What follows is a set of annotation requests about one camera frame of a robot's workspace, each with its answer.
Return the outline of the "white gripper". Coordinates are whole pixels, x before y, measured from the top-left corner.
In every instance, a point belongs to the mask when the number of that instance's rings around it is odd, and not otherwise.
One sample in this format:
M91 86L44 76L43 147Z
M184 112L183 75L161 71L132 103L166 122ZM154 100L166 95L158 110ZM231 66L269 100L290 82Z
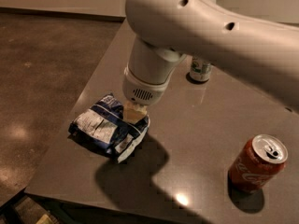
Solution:
M129 62L124 69L123 120L138 123L147 115L146 105L154 105L162 98L175 68L186 58L171 49L156 48L136 37Z

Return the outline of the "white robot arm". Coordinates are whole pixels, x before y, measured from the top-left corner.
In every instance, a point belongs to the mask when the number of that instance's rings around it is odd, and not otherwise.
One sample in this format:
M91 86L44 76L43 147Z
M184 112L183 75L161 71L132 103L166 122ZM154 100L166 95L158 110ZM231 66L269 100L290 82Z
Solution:
M124 118L137 123L188 55L218 66L299 111L299 29L246 17L215 0L126 0L136 38L125 69Z

